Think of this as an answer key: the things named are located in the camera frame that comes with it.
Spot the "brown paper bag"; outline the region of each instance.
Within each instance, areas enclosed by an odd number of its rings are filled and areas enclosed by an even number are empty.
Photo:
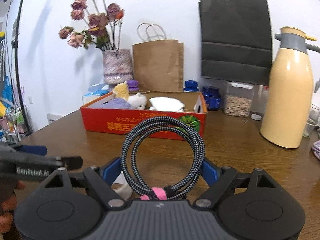
[[[147,41],[132,46],[134,79],[144,91],[182,91],[183,43],[177,40]]]

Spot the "pink flower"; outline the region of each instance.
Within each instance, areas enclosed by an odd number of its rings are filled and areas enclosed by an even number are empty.
[[[108,24],[108,17],[104,13],[90,14],[88,16],[89,30],[88,32],[96,37],[102,37],[107,34],[105,29]]]
[[[71,4],[71,7],[73,10],[84,10],[87,8],[86,1],[87,0],[75,0],[73,4]]]
[[[58,34],[59,34],[59,37],[61,38],[61,39],[66,39],[66,38],[68,38],[68,36],[70,35],[70,33],[71,33],[71,31],[70,31],[70,29],[66,29],[66,27],[64,27],[63,29],[61,29],[59,32],[58,32]]]
[[[79,48],[83,45],[84,35],[79,33],[72,33],[70,36],[70,40],[68,40],[68,44],[71,47]]]
[[[116,20],[121,20],[124,16],[124,10],[122,9],[120,12],[116,15]]]
[[[107,30],[104,27],[103,28],[95,27],[95,28],[89,29],[88,32],[91,35],[96,36],[96,37],[103,37],[103,36],[107,35]]]
[[[88,16],[88,20],[90,29],[95,27],[105,27],[109,22],[108,17],[104,13],[90,14]]]
[[[73,20],[82,20],[84,18],[84,11],[83,10],[73,10],[71,12],[71,18]]]
[[[116,3],[111,3],[107,8],[107,13],[110,21],[114,21],[116,19],[116,15],[120,12],[120,6]]]

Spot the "black paper bag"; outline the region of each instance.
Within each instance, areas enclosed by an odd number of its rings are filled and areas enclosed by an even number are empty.
[[[267,0],[200,0],[202,77],[268,85],[272,34]]]

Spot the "blue bottle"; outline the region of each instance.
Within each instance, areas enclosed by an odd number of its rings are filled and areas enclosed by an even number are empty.
[[[185,88],[183,89],[183,91],[185,92],[198,92],[198,82],[194,81],[194,80],[187,80],[185,83]]]
[[[219,94],[219,88],[204,86],[202,88],[202,94],[204,96],[207,109],[209,111],[217,111],[220,108],[221,95]]]

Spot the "blue bag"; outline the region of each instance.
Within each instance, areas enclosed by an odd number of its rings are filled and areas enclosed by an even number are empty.
[[[9,77],[5,76],[5,84],[2,97],[10,102],[13,102],[12,85],[9,83]],[[7,103],[3,102],[5,107],[10,107]]]

